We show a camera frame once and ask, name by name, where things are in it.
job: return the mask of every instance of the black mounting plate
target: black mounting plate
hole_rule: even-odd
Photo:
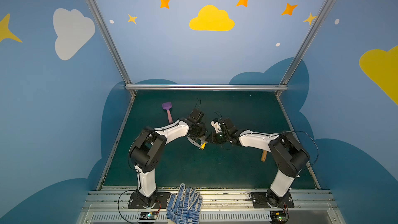
[[[162,208],[166,208],[167,206],[167,200],[170,197],[170,192],[158,192],[157,193],[157,201],[160,201],[160,203],[162,204]],[[129,205],[128,208],[129,209],[145,209],[147,205],[140,199],[138,192],[134,192],[131,194],[130,196],[130,200],[129,200]],[[155,205],[151,208],[154,210],[158,210],[159,209],[159,203],[155,202]]]
[[[256,202],[261,202],[261,203],[266,203],[267,198],[265,197],[266,192],[251,192],[250,193],[252,200],[255,200]],[[269,205],[264,205],[264,204],[259,204],[253,201],[253,207],[254,208],[273,208]],[[293,203],[292,200],[292,195],[290,193],[287,193],[282,199],[281,199],[281,204],[278,206],[281,209],[284,209],[285,206],[283,203],[286,204],[287,208],[294,208],[295,204]]]

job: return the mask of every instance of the yellow cloud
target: yellow cloud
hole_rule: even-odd
[[[198,17],[189,22],[189,27],[193,30],[228,31],[234,26],[235,22],[229,19],[228,13],[213,5],[203,7]]]
[[[366,52],[359,59],[359,66],[398,105],[398,46],[388,52]]]

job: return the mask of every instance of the wooden handle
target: wooden handle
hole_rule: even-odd
[[[261,156],[261,161],[265,162],[267,157],[267,151],[263,150],[263,155]]]
[[[170,113],[170,110],[167,110],[167,117],[169,118],[169,123],[173,123],[173,119],[172,119],[172,114]]]

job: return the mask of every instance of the pink handle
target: pink handle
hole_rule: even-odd
[[[172,114],[170,113],[170,110],[167,110],[167,117],[169,117],[169,123],[173,123],[173,119],[172,119]]]

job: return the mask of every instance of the spatula head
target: spatula head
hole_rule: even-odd
[[[162,104],[162,107],[164,110],[170,110],[170,108],[172,107],[172,103],[171,102],[165,102]]]

